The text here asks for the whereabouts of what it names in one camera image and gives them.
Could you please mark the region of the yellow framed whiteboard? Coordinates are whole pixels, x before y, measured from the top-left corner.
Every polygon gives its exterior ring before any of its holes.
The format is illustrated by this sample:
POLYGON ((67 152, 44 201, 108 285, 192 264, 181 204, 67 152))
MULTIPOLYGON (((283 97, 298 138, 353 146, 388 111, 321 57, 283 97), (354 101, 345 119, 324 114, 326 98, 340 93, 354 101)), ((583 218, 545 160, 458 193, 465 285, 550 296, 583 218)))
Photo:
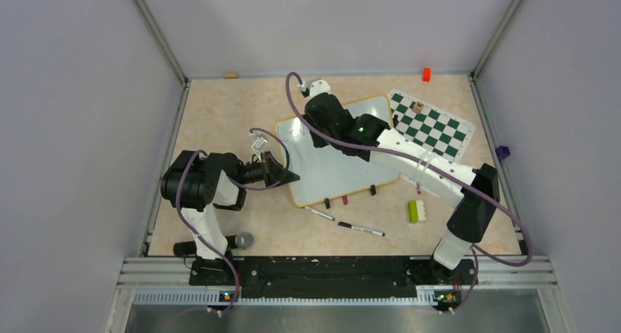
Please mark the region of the yellow framed whiteboard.
POLYGON ((289 170, 300 178, 288 184, 297 207, 369 190, 399 178, 397 171, 346 156, 331 146, 314 147, 311 132, 296 116, 277 121, 274 128, 288 149, 289 170))

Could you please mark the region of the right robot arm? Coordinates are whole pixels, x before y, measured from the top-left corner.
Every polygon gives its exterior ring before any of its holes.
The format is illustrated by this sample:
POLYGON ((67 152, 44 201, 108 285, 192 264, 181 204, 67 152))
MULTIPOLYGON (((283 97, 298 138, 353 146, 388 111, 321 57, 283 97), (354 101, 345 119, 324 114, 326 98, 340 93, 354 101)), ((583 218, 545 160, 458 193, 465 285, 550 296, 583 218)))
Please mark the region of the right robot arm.
POLYGON ((376 116, 354 117, 333 94, 309 99, 302 117, 310 125, 316 148, 331 146, 346 156, 394 170, 453 206, 429 272, 438 283, 456 277, 461 259, 482 240, 497 210, 496 168, 486 163, 472 168, 439 157, 376 116))

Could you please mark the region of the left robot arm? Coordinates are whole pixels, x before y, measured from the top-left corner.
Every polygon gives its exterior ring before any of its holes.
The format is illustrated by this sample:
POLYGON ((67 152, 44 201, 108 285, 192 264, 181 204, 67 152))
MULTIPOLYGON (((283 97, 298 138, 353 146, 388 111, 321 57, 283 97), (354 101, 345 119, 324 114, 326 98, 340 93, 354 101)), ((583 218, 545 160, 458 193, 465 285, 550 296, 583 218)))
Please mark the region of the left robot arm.
POLYGON ((299 180, 300 176, 290 171, 289 163, 279 163, 270 151, 247 163, 233 153, 203 157, 199 151, 182 151, 164 173, 160 194, 177 210, 193 237, 173 246, 176 257, 194 259, 190 285, 234 285, 232 252, 254 243, 248 232, 225 236, 216 210, 241 211, 247 192, 258 189, 257 182, 271 189, 299 180))

